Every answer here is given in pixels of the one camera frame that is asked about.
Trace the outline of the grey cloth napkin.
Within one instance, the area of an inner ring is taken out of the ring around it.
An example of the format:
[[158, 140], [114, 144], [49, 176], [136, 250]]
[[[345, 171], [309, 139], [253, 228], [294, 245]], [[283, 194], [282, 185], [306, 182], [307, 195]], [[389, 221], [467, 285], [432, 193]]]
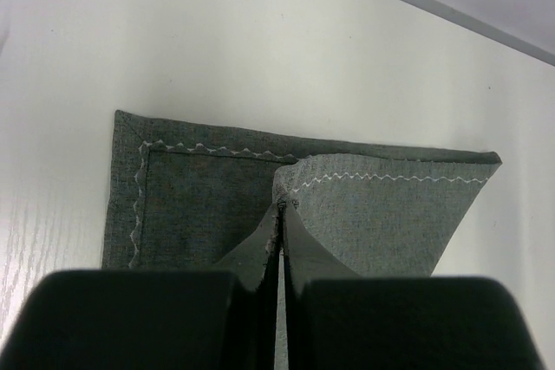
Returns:
[[271, 204], [358, 275], [428, 276], [496, 153], [284, 136], [117, 111], [102, 264], [203, 269]]

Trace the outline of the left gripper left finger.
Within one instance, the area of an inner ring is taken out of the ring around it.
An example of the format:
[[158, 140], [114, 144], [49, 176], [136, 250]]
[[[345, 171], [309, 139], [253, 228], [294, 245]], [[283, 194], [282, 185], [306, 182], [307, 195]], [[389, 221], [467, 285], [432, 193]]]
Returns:
[[201, 271], [66, 270], [33, 289], [11, 369], [271, 369], [280, 214]]

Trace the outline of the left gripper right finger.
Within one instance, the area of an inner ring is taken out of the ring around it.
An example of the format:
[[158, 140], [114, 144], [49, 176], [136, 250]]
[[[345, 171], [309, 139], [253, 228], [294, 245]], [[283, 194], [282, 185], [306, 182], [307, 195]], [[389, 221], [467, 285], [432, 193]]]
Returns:
[[537, 369], [518, 304], [479, 277], [364, 278], [280, 205], [292, 369]]

